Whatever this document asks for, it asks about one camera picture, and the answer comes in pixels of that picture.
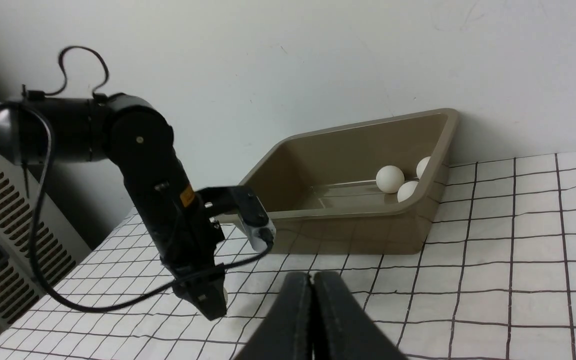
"grid paper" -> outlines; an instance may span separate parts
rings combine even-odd
[[[253,255],[223,226],[217,262]],[[415,255],[279,255],[226,274],[228,314],[197,314],[169,290],[107,314],[43,297],[0,336],[0,360],[229,359],[290,271],[338,271],[411,359],[576,360],[576,152],[453,166]],[[126,301],[171,280],[131,212],[57,291],[84,305]]]

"black grid line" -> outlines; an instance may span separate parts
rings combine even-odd
[[[505,342],[505,358],[510,359],[510,341],[513,323],[513,268],[515,259],[515,213],[517,210],[517,158],[512,159],[512,222],[510,223],[510,266],[508,275],[508,338]]]
[[[475,162],[475,180],[472,185],[472,198],[470,199],[470,212],[468,214],[468,225],[466,226],[466,239],[463,242],[463,258],[461,260],[461,274],[459,275],[459,284],[457,285],[457,301],[452,312],[452,322],[450,324],[450,342],[448,342],[448,359],[453,357],[453,340],[455,339],[455,317],[459,308],[461,298],[462,282],[464,281],[464,271],[466,271],[466,251],[468,249],[468,238],[471,234],[471,221],[473,221],[473,207],[475,204],[475,189],[477,188],[478,164]]]
[[[572,350],[572,360],[576,360],[576,349],[575,349],[575,330],[573,328],[574,322],[572,318],[572,300],[570,295],[570,271],[569,271],[569,264],[568,264],[568,251],[566,249],[566,228],[564,225],[564,212],[563,212],[563,204],[562,204],[562,180],[560,178],[560,162],[557,153],[555,153],[555,167],[557,169],[557,187],[559,189],[558,192],[558,200],[559,200],[559,220],[561,222],[561,243],[563,246],[563,253],[564,253],[564,270],[566,273],[566,296],[567,296],[567,305],[568,305],[568,316],[570,320],[570,348]]]
[[[424,256],[424,249],[426,248],[426,243],[424,242],[421,246],[421,251],[419,251],[419,260],[416,264],[416,271],[414,271],[414,279],[412,280],[412,289],[410,292],[410,298],[408,299],[408,306],[406,310],[406,317],[404,318],[404,322],[401,326],[401,332],[399,333],[399,338],[397,340],[396,346],[399,347],[402,343],[402,339],[404,337],[404,332],[406,331],[406,325],[409,320],[410,316],[410,308],[412,307],[412,298],[415,296],[415,286],[417,285],[417,280],[419,278],[419,269],[421,268],[421,260]]]
[[[561,169],[559,170],[561,173],[564,173],[566,171],[575,171],[576,167],[573,168],[565,168],[565,169]],[[530,175],[540,175],[540,174],[555,174],[556,171],[535,171],[535,172],[528,172],[528,173],[522,173],[521,175],[517,175],[517,178],[521,178],[524,176],[530,176]],[[504,179],[512,179],[513,176],[512,175],[508,175],[508,176],[501,176],[501,177],[495,177],[495,178],[487,178],[485,180],[473,180],[473,181],[464,181],[464,182],[455,182],[452,184],[444,184],[446,187],[452,187],[453,185],[468,185],[468,184],[474,184],[475,182],[477,183],[488,183],[488,182],[495,182],[496,180],[504,180]]]

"radiator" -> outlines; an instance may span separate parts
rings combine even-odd
[[[29,176],[30,196],[38,188]],[[28,261],[30,217],[34,198],[27,198],[20,167],[0,156],[0,333],[21,317],[44,292],[35,283]],[[55,203],[45,197],[37,228],[39,266],[57,284],[90,252]]]

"vent grille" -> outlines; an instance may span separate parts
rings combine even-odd
[[[28,201],[0,170],[0,229],[9,235],[12,245],[26,258],[30,237],[30,219],[32,210]],[[75,261],[60,244],[59,239],[42,222],[37,228],[37,251],[39,266],[51,285],[61,280],[61,274],[67,274],[75,267]],[[55,271],[55,265],[61,265],[64,271]]]
[[[22,317],[42,295],[30,279],[28,263],[32,204],[25,191],[20,190],[23,182],[7,175],[13,171],[11,164],[0,161],[0,331]],[[34,179],[30,179],[30,184],[36,186]],[[44,208],[49,213],[42,214],[42,222],[37,227],[36,244],[39,267],[48,283],[54,286],[90,251],[86,246],[80,250],[83,240],[59,211],[55,211],[54,204],[46,208],[48,203]],[[60,237],[69,243],[61,243]]]

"orange label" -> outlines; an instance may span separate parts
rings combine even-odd
[[[179,199],[181,199],[181,203],[183,204],[184,208],[187,208],[190,203],[195,200],[195,192],[193,191],[193,187],[188,185],[181,194],[179,194]]]

